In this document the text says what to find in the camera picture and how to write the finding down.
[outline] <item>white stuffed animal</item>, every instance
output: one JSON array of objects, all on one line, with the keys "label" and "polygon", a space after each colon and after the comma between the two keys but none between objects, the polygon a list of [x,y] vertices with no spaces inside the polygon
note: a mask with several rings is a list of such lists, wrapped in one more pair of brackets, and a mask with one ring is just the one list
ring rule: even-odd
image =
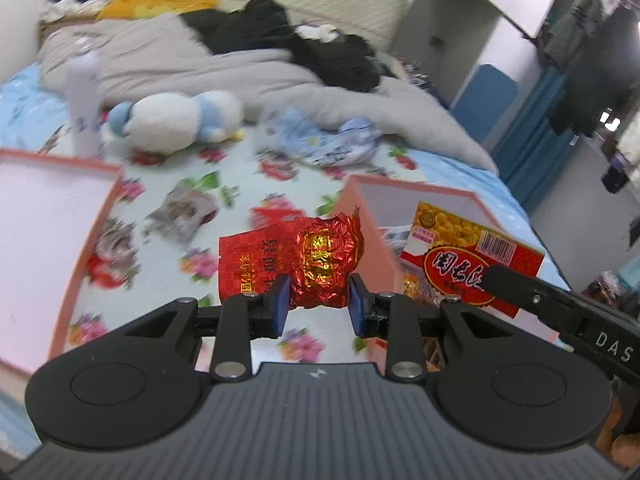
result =
[{"label": "white stuffed animal", "polygon": [[188,97],[178,92],[121,103],[108,116],[111,131],[142,152],[169,155],[193,144],[242,139],[242,103],[233,94],[210,91]]}]

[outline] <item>gray blanket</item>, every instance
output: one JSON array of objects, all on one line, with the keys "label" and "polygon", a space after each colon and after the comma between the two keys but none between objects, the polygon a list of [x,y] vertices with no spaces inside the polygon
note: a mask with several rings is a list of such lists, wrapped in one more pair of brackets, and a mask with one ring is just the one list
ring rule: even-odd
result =
[{"label": "gray blanket", "polygon": [[39,54],[45,88],[62,93],[64,62],[78,35],[84,34],[95,38],[107,105],[139,101],[158,92],[196,95],[227,90],[242,100],[245,118],[251,122],[266,103],[293,106],[324,129],[337,129],[348,119],[364,116],[416,148],[497,173],[488,153],[436,99],[405,81],[384,77],[375,92],[351,92],[324,86],[308,69],[289,63],[285,50],[212,56],[172,14],[135,22],[103,20],[55,32]]}]

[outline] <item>floral bedsheet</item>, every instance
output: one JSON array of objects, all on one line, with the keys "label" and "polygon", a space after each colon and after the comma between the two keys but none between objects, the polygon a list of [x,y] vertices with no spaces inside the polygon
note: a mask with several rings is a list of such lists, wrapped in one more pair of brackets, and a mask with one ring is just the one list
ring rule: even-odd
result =
[{"label": "floral bedsheet", "polygon": [[[104,226],[102,242],[112,243],[108,237],[114,238],[113,251],[122,257],[117,266],[110,266],[97,253],[91,256],[68,329],[67,349],[175,298],[191,296],[201,306],[220,304],[218,239],[250,230],[254,206],[289,205],[308,216],[321,216],[331,211],[349,173],[424,180],[401,146],[383,143],[370,164],[318,170],[272,155],[256,155],[251,134],[248,129],[243,140],[214,148],[191,146],[162,161],[132,155],[124,140],[105,135],[109,140],[104,158],[122,164],[126,180]],[[70,155],[70,140],[62,128],[42,151]],[[219,205],[187,250],[151,232],[145,221],[179,182],[210,194]],[[123,239],[131,243],[117,247]],[[212,341],[205,341],[198,368],[207,367],[211,349]],[[267,361],[365,360],[347,309],[322,306],[291,311],[283,337],[253,341],[252,358],[255,370]]]}]

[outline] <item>white bottle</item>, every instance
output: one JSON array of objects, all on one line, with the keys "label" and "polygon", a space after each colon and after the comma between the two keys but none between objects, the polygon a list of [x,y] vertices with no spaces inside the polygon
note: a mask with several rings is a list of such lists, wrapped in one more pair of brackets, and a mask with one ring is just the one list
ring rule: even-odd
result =
[{"label": "white bottle", "polygon": [[98,57],[91,40],[80,38],[77,50],[65,63],[65,98],[69,107],[69,126],[76,156],[102,156],[100,133],[100,79]]}]

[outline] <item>pink box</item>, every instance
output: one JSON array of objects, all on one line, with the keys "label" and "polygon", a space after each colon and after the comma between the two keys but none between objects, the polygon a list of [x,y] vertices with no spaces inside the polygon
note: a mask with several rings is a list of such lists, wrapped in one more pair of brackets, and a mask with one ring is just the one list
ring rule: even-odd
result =
[{"label": "pink box", "polygon": [[340,192],[333,213],[353,214],[354,208],[360,208],[364,254],[355,272],[360,274],[370,292],[402,292],[404,272],[378,229],[411,225],[420,200],[473,222],[504,230],[472,191],[381,176],[351,175]]},{"label": "pink box", "polygon": [[0,365],[30,376],[62,353],[121,179],[101,160],[0,150]]}]

